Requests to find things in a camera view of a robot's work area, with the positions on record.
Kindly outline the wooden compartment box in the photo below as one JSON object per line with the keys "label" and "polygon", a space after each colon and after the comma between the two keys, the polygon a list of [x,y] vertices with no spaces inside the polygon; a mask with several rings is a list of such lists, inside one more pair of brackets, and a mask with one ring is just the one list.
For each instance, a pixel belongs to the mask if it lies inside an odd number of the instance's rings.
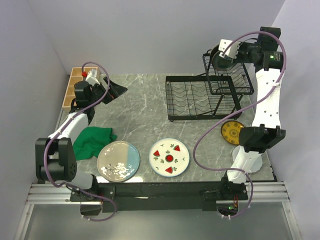
{"label": "wooden compartment box", "polygon": [[[95,73],[95,77],[98,79],[100,76],[100,70],[97,66],[87,66],[84,67],[84,71],[87,73],[87,76],[89,76],[89,72],[93,70]],[[84,80],[84,77],[82,76],[82,68],[81,67],[73,67],[71,70],[71,74],[68,80],[68,85],[65,91],[63,103],[62,103],[62,109],[68,113],[71,109],[71,102],[75,98],[75,87],[74,85],[78,82],[81,82]]]}

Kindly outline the watermelon pattern white plate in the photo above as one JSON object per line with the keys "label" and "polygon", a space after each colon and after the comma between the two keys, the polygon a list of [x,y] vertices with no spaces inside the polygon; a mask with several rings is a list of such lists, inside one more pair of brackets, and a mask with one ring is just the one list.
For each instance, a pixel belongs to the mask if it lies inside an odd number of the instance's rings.
{"label": "watermelon pattern white plate", "polygon": [[149,164],[160,176],[173,178],[181,175],[189,166],[187,146],[174,138],[158,140],[149,151]]}

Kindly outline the light blue patterned plate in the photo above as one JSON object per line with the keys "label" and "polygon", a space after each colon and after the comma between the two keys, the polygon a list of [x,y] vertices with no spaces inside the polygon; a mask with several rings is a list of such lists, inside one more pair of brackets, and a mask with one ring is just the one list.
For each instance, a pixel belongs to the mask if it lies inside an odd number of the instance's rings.
{"label": "light blue patterned plate", "polygon": [[212,57],[211,64],[216,71],[226,71],[236,65],[236,63],[231,60],[221,57],[218,52]]}

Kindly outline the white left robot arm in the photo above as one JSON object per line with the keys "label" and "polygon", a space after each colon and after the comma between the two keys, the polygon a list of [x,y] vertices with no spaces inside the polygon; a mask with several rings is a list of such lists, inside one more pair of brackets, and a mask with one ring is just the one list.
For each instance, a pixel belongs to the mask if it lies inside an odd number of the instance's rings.
{"label": "white left robot arm", "polygon": [[74,84],[75,96],[71,100],[67,120],[50,136],[35,142],[35,174],[39,181],[54,183],[57,187],[69,184],[82,189],[88,201],[100,195],[96,177],[77,169],[73,144],[80,133],[91,123],[95,106],[108,104],[128,89],[104,77],[103,85],[82,80]]}

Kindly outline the black ceramic plate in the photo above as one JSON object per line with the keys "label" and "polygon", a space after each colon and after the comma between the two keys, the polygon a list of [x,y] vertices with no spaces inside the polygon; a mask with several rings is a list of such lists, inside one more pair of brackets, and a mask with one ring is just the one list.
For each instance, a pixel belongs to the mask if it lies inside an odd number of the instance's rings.
{"label": "black ceramic plate", "polygon": [[223,57],[220,56],[220,50],[219,50],[219,44],[217,44],[210,52],[209,61],[213,68],[219,68],[222,60],[224,60]]}

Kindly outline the green cloth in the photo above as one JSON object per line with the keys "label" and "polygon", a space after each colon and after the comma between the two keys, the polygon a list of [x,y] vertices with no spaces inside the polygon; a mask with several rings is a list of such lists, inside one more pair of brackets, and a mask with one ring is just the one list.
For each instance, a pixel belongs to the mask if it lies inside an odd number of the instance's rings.
{"label": "green cloth", "polygon": [[73,143],[76,161],[98,157],[101,150],[116,139],[112,128],[86,127]]}

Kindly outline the pale blue scalloped plate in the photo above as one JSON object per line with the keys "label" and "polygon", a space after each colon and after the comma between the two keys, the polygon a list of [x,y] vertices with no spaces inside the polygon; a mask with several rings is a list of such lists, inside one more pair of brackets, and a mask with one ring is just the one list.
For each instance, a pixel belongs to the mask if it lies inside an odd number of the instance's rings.
{"label": "pale blue scalloped plate", "polygon": [[232,168],[242,169],[246,173],[255,173],[262,167],[262,154],[257,151],[245,152],[243,146],[236,146],[232,151]]}

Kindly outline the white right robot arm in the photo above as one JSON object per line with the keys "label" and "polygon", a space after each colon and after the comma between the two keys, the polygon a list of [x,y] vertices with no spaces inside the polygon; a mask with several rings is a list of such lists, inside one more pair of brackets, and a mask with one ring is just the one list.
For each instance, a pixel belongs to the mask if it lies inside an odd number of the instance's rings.
{"label": "white right robot arm", "polygon": [[233,164],[227,170],[226,182],[219,187],[222,198],[230,200],[237,194],[234,184],[242,184],[248,173],[257,172],[262,166],[262,154],[283,140],[286,131],[281,128],[279,106],[281,83],[285,74],[287,56],[279,38],[281,29],[264,27],[256,42],[222,39],[218,56],[211,63],[217,70],[225,70],[234,64],[253,64],[257,81],[255,116],[251,126],[239,132],[239,145],[232,153]]}

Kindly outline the yellow patterned glass plate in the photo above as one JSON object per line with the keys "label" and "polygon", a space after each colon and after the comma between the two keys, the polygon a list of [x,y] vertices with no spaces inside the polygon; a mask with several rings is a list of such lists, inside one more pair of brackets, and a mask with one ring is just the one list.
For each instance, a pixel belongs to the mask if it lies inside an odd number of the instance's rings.
{"label": "yellow patterned glass plate", "polygon": [[222,124],[220,128],[220,133],[224,140],[226,140],[229,144],[238,146],[240,144],[239,142],[239,135],[240,131],[245,126],[236,120],[229,120]]}

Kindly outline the beige and blue plate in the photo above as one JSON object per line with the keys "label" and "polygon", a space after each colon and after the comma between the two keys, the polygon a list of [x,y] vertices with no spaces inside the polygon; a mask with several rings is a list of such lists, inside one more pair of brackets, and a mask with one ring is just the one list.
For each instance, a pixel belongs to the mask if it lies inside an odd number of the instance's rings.
{"label": "beige and blue plate", "polygon": [[109,182],[120,183],[132,178],[140,166],[140,154],[126,141],[114,141],[105,146],[97,157],[99,174]]}

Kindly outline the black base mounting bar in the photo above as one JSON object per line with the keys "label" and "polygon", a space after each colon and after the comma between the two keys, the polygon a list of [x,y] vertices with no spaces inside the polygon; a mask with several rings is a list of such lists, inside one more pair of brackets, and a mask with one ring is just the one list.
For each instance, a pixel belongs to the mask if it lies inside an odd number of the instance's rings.
{"label": "black base mounting bar", "polygon": [[96,183],[93,194],[108,198],[107,201],[73,190],[72,203],[92,204],[82,206],[81,212],[89,214],[118,211],[193,210],[216,211],[218,201],[248,200],[245,184],[221,181],[196,182],[130,182]]}

